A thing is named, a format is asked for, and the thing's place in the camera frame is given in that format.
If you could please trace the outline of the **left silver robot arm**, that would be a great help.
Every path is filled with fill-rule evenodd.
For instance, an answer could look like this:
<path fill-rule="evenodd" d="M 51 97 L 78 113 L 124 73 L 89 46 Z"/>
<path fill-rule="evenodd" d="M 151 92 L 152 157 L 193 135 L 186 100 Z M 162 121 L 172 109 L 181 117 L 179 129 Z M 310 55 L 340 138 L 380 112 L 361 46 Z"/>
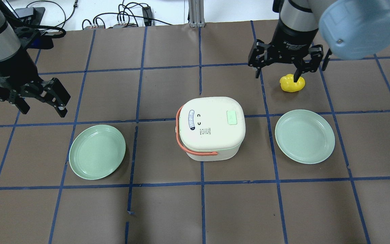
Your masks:
<path fill-rule="evenodd" d="M 51 105 L 65 117 L 70 94 L 57 78 L 43 80 L 28 53 L 29 48 L 51 49 L 53 39 L 66 35 L 60 27 L 32 25 L 15 18 L 0 0 L 0 101 L 7 101 L 26 114 L 25 98 Z"/>

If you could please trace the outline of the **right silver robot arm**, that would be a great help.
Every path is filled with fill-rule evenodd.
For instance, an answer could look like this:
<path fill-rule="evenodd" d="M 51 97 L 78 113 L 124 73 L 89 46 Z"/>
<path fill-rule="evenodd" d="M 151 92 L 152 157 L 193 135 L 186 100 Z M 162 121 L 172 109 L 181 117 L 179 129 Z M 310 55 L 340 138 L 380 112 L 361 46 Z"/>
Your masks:
<path fill-rule="evenodd" d="M 248 65 L 293 64 L 302 74 L 326 69 L 331 55 L 360 60 L 390 46 L 390 0 L 275 0 L 279 14 L 270 43 L 255 40 Z"/>

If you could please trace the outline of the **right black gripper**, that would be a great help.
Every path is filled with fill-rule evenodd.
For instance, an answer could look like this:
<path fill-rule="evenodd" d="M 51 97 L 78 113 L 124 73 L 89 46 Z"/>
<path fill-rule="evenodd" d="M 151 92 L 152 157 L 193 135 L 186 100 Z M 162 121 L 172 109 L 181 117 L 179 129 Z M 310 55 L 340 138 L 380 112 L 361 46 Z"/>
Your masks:
<path fill-rule="evenodd" d="M 277 27 L 269 44 L 256 39 L 248 56 L 248 66 L 255 70 L 258 79 L 262 68 L 273 63 L 293 63 L 297 68 L 294 83 L 302 74 L 314 73 L 321 63 L 324 48 L 322 45 L 310 47 L 317 29 L 302 32 L 288 27 Z"/>

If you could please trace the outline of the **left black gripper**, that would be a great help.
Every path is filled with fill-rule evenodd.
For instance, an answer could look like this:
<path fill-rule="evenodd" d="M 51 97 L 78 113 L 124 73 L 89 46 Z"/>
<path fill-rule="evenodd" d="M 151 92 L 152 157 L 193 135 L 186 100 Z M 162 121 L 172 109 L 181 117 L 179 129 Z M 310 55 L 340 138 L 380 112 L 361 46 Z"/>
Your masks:
<path fill-rule="evenodd" d="M 51 105 L 64 118 L 71 96 L 58 78 L 44 81 L 35 69 L 0 69 L 0 101 L 9 102 L 25 115 L 30 110 L 26 98 Z"/>

